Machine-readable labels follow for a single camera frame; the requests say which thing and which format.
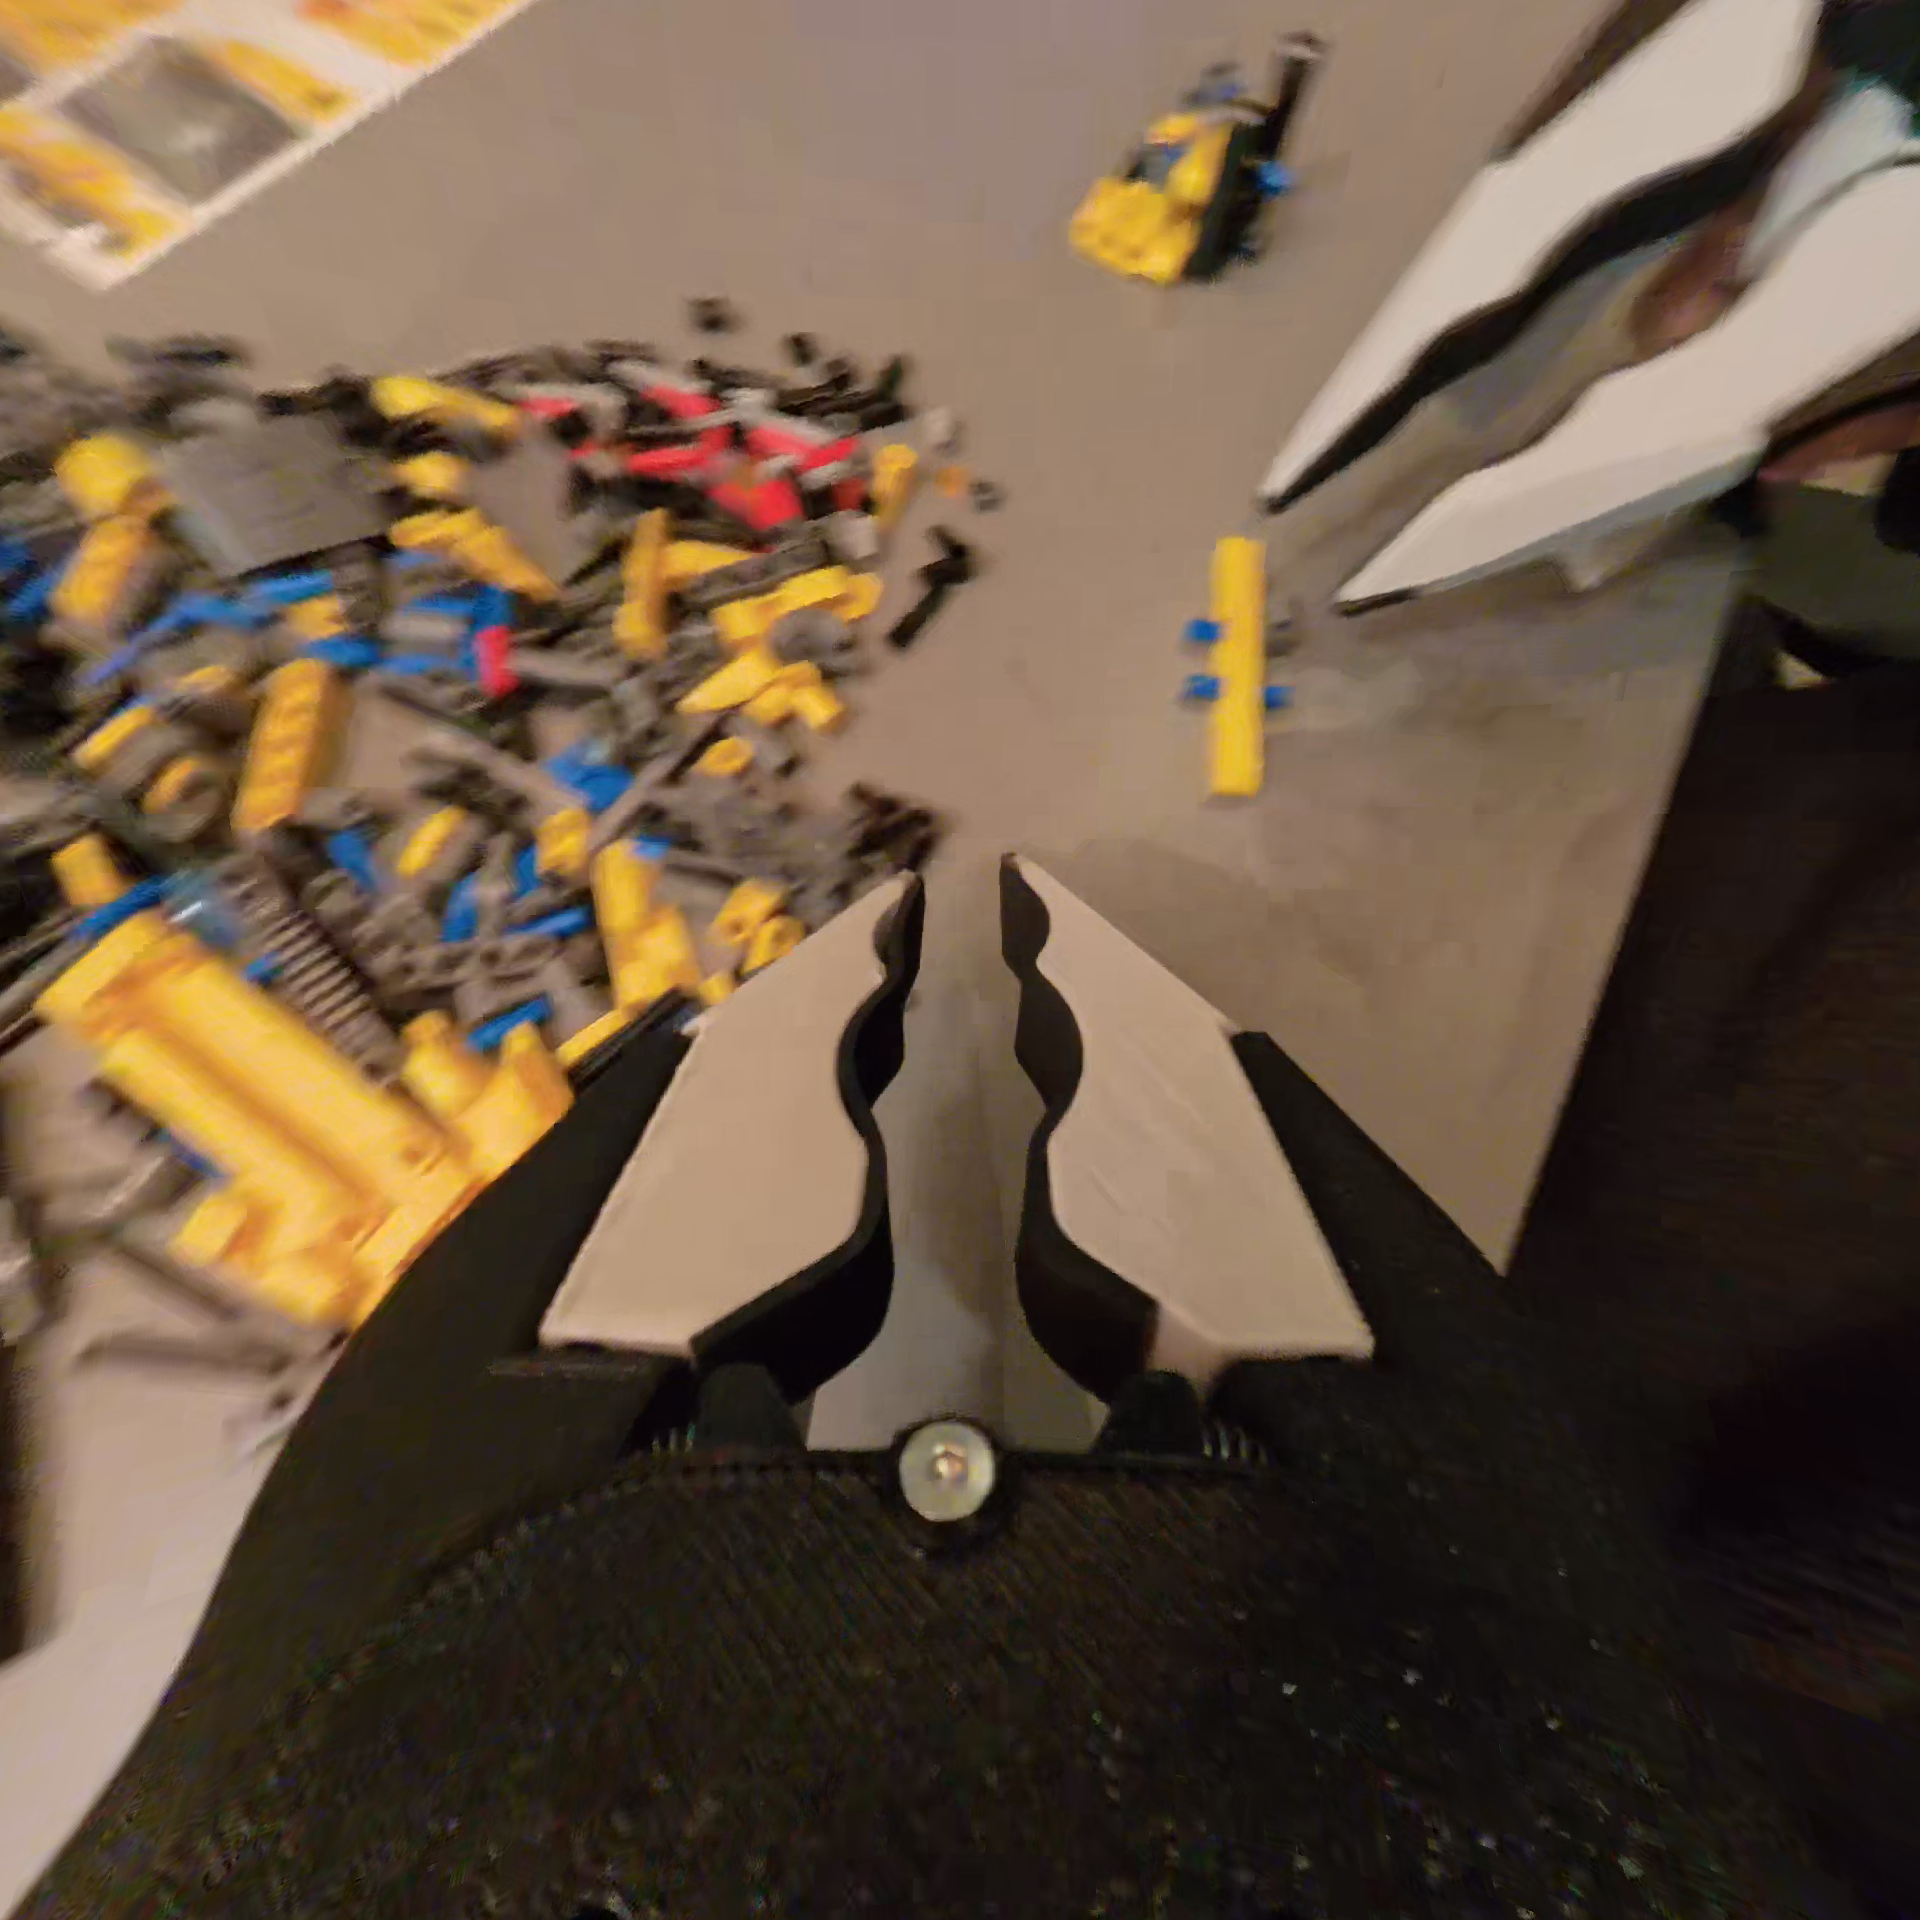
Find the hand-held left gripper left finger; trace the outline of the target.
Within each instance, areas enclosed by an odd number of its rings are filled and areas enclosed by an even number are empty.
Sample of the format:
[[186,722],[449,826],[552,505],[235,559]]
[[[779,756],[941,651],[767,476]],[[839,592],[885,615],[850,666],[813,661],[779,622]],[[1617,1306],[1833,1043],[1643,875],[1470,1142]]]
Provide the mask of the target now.
[[907,1054],[921,875],[895,875],[718,1010],[584,1230],[535,1361],[562,1378],[843,1378],[895,1316],[879,1097]]

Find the small yellow toy subassembly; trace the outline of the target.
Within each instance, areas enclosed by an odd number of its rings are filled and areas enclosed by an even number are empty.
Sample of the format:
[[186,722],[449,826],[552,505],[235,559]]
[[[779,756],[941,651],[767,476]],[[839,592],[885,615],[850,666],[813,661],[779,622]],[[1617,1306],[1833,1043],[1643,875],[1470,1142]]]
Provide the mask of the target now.
[[1075,201],[1068,252],[1139,281],[1212,281],[1265,252],[1265,205],[1301,185],[1287,119],[1330,61],[1319,34],[1280,34],[1265,90],[1212,61],[1139,143]]

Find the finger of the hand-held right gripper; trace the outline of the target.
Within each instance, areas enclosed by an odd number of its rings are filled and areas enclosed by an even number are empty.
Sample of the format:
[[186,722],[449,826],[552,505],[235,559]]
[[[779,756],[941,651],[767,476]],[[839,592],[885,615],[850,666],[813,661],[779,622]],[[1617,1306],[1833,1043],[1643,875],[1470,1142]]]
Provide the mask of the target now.
[[1920,169],[1841,185],[1687,344],[1601,378],[1538,445],[1456,476],[1336,615],[1456,592],[1743,487],[1767,435],[1920,332]]
[[1590,265],[1743,201],[1791,143],[1811,44],[1820,0],[1617,10],[1287,420],[1259,505],[1280,514],[1378,450]]

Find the yellow toy beam with holes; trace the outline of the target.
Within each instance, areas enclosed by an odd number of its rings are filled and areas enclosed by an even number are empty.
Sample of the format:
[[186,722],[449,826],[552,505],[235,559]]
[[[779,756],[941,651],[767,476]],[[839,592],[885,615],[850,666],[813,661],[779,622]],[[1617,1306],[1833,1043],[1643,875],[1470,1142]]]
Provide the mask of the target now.
[[1212,547],[1212,712],[1207,799],[1259,799],[1265,778],[1265,547]]

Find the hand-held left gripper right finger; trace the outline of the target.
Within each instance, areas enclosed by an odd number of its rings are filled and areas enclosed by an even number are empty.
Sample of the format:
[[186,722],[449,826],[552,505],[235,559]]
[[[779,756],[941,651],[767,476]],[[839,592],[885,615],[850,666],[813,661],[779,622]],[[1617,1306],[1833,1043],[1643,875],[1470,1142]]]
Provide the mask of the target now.
[[1020,1172],[1020,1324],[1092,1400],[1249,1361],[1378,1361],[1378,1326],[1249,1087],[1239,1027],[1061,875],[996,857],[1015,1056],[1041,1087]]

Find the pile of toy building parts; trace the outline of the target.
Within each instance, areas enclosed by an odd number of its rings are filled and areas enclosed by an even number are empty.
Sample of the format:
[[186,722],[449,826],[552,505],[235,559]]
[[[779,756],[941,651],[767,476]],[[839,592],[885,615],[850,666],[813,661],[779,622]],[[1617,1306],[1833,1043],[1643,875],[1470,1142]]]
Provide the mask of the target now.
[[704,1010],[943,816],[825,788],[959,461],[913,359],[649,341],[262,386],[11,332],[11,1054],[62,1039],[126,1186],[11,1186],[11,1341],[62,1254],[364,1326],[584,1076]]

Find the yellow grey sticker sheet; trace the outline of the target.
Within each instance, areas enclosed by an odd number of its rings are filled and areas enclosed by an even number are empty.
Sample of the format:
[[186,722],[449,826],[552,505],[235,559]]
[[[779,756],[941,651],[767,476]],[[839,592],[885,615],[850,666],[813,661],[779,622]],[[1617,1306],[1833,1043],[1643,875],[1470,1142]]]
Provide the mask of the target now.
[[411,102],[526,0],[11,0],[0,231],[108,294]]

